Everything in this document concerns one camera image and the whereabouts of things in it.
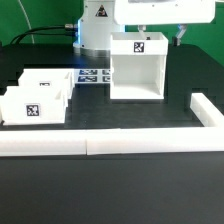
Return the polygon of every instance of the white cardboard box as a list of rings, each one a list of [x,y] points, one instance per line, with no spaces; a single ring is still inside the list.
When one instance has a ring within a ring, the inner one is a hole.
[[[4,125],[64,123],[65,101],[56,88],[7,87],[1,100]]]
[[[111,99],[163,99],[168,40],[159,32],[112,33]]]
[[[19,86],[61,88],[68,99],[74,87],[74,69],[24,69]]]

